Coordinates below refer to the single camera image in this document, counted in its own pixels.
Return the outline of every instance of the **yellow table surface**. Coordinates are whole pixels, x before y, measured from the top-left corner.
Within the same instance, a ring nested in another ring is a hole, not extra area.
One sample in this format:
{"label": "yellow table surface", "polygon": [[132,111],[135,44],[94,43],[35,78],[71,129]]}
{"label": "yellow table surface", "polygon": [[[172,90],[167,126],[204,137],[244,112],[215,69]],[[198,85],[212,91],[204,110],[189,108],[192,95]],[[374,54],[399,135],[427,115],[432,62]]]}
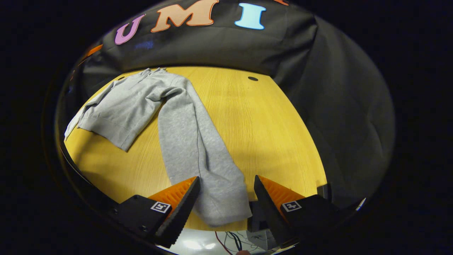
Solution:
{"label": "yellow table surface", "polygon": [[[244,173],[250,201],[257,199],[253,191],[256,174],[303,196],[316,194],[316,188],[327,183],[305,124],[269,76],[214,67],[169,67],[167,71],[192,82],[234,163]],[[138,72],[125,73],[114,80]],[[160,151],[157,116],[128,152],[81,128],[75,128],[65,141],[67,150],[82,173],[116,202],[135,194],[148,197],[171,186]],[[245,230],[247,220],[210,228],[192,212],[185,227]]]}

